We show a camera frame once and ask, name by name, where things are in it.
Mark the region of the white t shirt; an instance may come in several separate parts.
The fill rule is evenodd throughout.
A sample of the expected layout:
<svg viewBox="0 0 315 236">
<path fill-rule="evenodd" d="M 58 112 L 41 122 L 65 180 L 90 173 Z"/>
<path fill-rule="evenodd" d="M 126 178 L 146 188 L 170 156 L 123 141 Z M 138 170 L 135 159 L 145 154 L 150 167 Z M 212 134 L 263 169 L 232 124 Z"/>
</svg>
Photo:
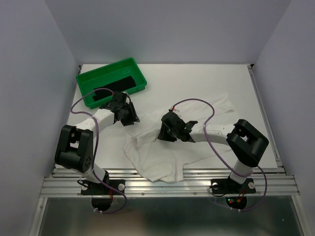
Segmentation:
<svg viewBox="0 0 315 236">
<path fill-rule="evenodd" d="M 181 118 L 201 123 L 214 115 L 208 125 L 231 124 L 238 114 L 227 93 L 204 98 L 205 102 L 187 101 L 176 106 Z M 158 140 L 161 118 L 167 108 L 141 113 L 140 123 L 124 128 L 126 143 L 123 152 L 137 172 L 150 181 L 178 182 L 183 180 L 183 166 L 203 159 L 216 159 L 207 142 L 189 143 Z"/>
</svg>

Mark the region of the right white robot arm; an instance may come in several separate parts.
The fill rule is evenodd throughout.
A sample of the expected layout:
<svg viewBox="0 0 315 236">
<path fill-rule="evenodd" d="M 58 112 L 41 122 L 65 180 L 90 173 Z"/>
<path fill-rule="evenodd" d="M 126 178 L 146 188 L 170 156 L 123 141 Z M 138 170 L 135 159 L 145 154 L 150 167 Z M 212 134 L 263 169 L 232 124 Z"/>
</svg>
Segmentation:
<svg viewBox="0 0 315 236">
<path fill-rule="evenodd" d="M 221 162 L 230 169 L 226 180 L 227 188 L 237 192 L 244 187 L 244 183 L 252 174 L 253 168 L 259 162 L 269 145 L 269 140 L 245 119 L 239 119 L 235 124 L 208 125 L 199 121 L 184 122 L 174 111 L 169 111 L 161 118 L 161 130 L 158 139 L 162 141 L 201 143 L 207 142 Z M 213 144 L 226 145 L 231 148 L 237 161 L 234 167 L 215 150 Z"/>
</svg>

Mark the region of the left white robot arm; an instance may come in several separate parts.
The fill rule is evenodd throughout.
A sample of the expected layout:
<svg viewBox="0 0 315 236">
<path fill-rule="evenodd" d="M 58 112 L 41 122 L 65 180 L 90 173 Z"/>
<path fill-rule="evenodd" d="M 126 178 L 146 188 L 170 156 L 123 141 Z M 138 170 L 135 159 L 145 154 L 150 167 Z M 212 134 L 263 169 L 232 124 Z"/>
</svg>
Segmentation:
<svg viewBox="0 0 315 236">
<path fill-rule="evenodd" d="M 108 88 L 105 90 L 112 93 L 112 98 L 101 105 L 93 115 L 88 112 L 75 112 L 73 107 L 70 108 L 72 114 L 89 117 L 77 125 L 67 124 L 62 127 L 55 153 L 57 165 L 74 170 L 93 183 L 93 189 L 99 194 L 112 189 L 109 186 L 108 172 L 95 163 L 100 132 L 116 122 L 128 126 L 140 121 L 126 92 Z"/>
</svg>

